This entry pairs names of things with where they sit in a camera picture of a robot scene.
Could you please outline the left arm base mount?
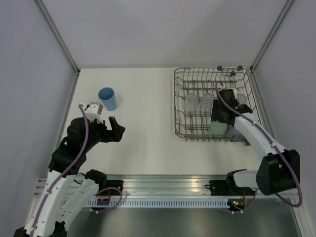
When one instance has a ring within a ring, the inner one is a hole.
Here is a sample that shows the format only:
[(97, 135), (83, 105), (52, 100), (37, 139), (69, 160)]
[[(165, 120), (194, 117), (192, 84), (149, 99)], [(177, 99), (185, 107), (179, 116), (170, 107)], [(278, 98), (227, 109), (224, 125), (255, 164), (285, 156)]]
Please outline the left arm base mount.
[[(109, 187), (117, 188), (122, 192), (123, 191), (123, 184), (124, 184), (123, 180), (108, 180), (106, 187), (107, 188), (109, 188)], [(111, 190), (106, 190), (105, 195), (106, 196), (119, 196), (120, 194), (117, 190), (111, 189)]]

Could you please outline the green plastic cup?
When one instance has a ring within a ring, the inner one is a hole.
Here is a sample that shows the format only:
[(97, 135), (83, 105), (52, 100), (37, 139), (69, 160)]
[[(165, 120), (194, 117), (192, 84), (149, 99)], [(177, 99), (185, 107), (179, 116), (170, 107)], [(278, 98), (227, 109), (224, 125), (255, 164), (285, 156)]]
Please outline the green plastic cup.
[(209, 128), (209, 133), (213, 136), (224, 136), (228, 129), (228, 125), (226, 123), (222, 123), (219, 121), (213, 121)]

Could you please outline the purple plastic cup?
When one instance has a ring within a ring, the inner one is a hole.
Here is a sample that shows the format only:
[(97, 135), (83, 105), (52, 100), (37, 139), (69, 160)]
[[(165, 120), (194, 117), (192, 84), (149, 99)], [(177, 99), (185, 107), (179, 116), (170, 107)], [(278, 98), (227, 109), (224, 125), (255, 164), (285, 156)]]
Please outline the purple plastic cup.
[(242, 133), (238, 131), (235, 127), (229, 125), (226, 132), (227, 136), (241, 136)]

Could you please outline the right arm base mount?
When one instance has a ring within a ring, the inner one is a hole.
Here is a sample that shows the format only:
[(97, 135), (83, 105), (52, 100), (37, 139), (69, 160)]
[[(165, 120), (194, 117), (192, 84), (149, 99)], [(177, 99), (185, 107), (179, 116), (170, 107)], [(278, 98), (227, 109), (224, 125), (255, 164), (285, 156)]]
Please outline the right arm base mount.
[(210, 190), (212, 196), (253, 196), (255, 191), (251, 188), (240, 188), (229, 184), (225, 180), (210, 180), (204, 187)]

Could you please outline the blue plastic cup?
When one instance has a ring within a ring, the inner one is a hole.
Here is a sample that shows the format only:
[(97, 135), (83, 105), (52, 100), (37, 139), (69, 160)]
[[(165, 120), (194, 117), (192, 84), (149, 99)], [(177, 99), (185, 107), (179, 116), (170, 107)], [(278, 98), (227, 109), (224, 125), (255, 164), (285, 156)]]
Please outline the blue plastic cup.
[(110, 87), (102, 88), (98, 92), (98, 97), (108, 111), (114, 111), (117, 108), (115, 92)]

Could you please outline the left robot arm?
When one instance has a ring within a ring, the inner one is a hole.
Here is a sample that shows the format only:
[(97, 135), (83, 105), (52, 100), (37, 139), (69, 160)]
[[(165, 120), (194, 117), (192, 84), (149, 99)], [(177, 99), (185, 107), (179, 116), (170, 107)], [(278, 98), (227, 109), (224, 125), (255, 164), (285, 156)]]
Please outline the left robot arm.
[(76, 216), (93, 196), (117, 194), (122, 189), (110, 187), (107, 175), (92, 169), (84, 176), (77, 191), (63, 204), (66, 192), (74, 182), (86, 154), (99, 142), (119, 142), (125, 128), (114, 117), (109, 118), (111, 129), (105, 121), (86, 116), (71, 121), (67, 136), (53, 152), (49, 172), (40, 201), (29, 222), (14, 233), (16, 237), (65, 237)]

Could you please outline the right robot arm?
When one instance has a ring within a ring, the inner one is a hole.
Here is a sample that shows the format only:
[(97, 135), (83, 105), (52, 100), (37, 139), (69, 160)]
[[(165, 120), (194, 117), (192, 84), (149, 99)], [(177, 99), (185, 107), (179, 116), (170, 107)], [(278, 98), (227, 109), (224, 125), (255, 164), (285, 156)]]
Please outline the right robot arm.
[(217, 92), (213, 102), (212, 121), (225, 123), (239, 131), (261, 159), (257, 170), (236, 170), (228, 173), (226, 191), (237, 195), (243, 188), (259, 189), (269, 196), (291, 190), (299, 184), (300, 156), (277, 142), (258, 122), (252, 110), (236, 99), (234, 89)]

